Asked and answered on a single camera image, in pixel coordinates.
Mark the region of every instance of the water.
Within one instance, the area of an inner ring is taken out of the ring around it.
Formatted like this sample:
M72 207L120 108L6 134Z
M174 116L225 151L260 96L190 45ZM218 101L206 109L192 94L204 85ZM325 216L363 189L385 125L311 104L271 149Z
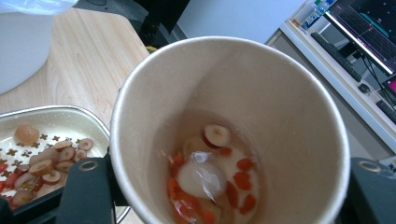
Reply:
M173 125L175 125L175 123L167 124L168 127L174 127ZM221 155L221 149L213 149L205 144L205 142L202 140L202 134L203 128L207 124L218 124L228 128L231 131L232 141L228 146L233 151L231 155ZM200 110L188 110L179 117L175 137L175 149L172 155L170 155L171 158L175 157L177 154L180 154L185 160L191 161L191 154L196 151L201 151L204 153L204 155L209 155L209 159L205 160L208 160L210 163L213 163L215 166L219 167L225 175L227 181L232 183L237 189L237 206L232 207L230 205L230 196L228 195L228 192L225 192L212 200L208 199L211 197L206 199L199 198L198 201L204 210L208 209L216 214L218 223L248 223L253 218L256 208L260 203L259 199L261 194L261 186L259 183L261 183L261 173L260 167L258 167L257 164L254 164L253 168L247 171L249 175L249 182L251 183L251 189L240 189L235 184L233 176L237 172L241 172L241 170L236 166L238 161L244 158L250 158L252 161L256 161L256 158L254 158L255 153L252 150L252 147L246 141L246 137L240 133L237 127L233 126L230 121L222 118L219 115ZM244 200L249 194L257 199L257 202L251 211L248 211L242 215L240 208L243 207ZM174 207L180 207L180 202L172 199L172 197L170 202ZM187 219L189 222L202 222L199 216L191 215L192 219L189 219L189 216L185 216L186 214L180 212L180 209L177 209L176 212L181 213L182 217L184 217L185 220Z

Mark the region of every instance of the tray rim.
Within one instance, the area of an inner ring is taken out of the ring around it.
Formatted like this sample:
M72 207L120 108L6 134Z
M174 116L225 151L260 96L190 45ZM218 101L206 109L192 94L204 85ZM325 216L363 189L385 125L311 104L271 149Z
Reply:
M105 132L105 134L108 138L108 142L110 142L110 130L107 128L107 126L96 115L94 115L90 110L85 109L80 106L76 106L76 105L42 105L42 106L17 109L17 110L8 111L5 113L0 113L0 119L10 117L10 116L19 115L19 114L26 114L26 113L31 113L31 112L41 111L41 110L52 110L52 109L70 109L70 110L76 110L78 112L88 115L91 119L93 119L95 122L97 122L99 124L99 127ZM123 207L125 207L125 209L120 213L120 215L118 217L116 217L117 223L121 223L124 220L124 218L127 216L127 214L129 213L129 211L131 210L131 206L123 206Z

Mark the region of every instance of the dried fruit slice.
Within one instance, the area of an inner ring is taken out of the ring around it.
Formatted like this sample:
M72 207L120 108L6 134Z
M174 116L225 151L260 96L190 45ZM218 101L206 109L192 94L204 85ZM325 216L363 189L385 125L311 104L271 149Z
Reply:
M76 151L73 147L65 147L62 150L61 154L59 154L59 161L69 161L73 160L76 155Z
M84 138L78 142L78 149L88 151L91 150L92 147L93 147L93 141L89 138Z
M224 126L208 124L203 130L203 140L212 148L226 147L231 142L231 132Z
M12 199L12 202L17 205L17 206L21 206L24 205L26 203L29 203L33 200L33 198L35 197L35 194L29 190L18 190L15 195L14 198Z
M71 141L61 141L57 142L55 145L53 145L53 148L55 148L57 151L63 151L67 147L73 146L73 143Z
M18 176L21 176L26 172L28 172L29 168L30 166L28 164L19 165L17 166L17 168L15 168L14 173L17 174Z
M53 170L54 165L52 160L40 161L30 167L29 173L32 175L46 175Z
M76 155L74 158L74 161L81 161L83 159L87 158L87 151L79 149L76 151Z
M31 191L32 192L38 192L41 187L43 187L43 178L41 178L41 176L36 176L35 177L35 182L32 183L32 188Z
M34 165L40 161L44 161L44 160L52 160L54 163L57 163L59 160L59 154L60 154L60 152L57 151L55 148L48 147L48 148L44 149L44 151L42 151L38 155L32 156L29 160L29 165L32 166L32 165Z
M38 177L38 176L32 175L29 172L21 175L14 182L15 189L16 190L19 190L19 189L30 189L32 187L31 186L32 184L29 184L29 183L33 182L34 181L33 179L35 179L36 177Z
M60 172L68 173L73 164L73 161L60 161L56 164L55 169Z
M57 170L52 170L49 174L42 175L43 182L48 185L55 185L61 179L61 173Z

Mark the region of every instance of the black cable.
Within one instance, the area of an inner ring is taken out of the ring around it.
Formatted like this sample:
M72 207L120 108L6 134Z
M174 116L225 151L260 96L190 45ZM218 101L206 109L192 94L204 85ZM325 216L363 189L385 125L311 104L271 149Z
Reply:
M388 104L390 105L392 110L396 112L395 108L393 107L393 105L396 105L396 103L390 98L390 96L388 95L387 91L384 89L382 84L379 82L379 79L378 79L378 77L377 77L377 75L376 75L376 73L374 71L372 62L368 58L366 58L364 56L364 54L361 54L361 58L362 58L362 60L364 62L364 65L366 65L367 70L369 70L370 74L373 76L373 78L375 79L376 83L378 83L379 88L381 89L382 93L385 96L385 100L388 102Z

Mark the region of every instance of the white container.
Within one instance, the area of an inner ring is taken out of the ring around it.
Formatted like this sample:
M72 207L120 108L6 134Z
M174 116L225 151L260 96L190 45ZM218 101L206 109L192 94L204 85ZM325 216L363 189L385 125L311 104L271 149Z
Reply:
M0 13L0 94L32 76L47 60L53 16Z

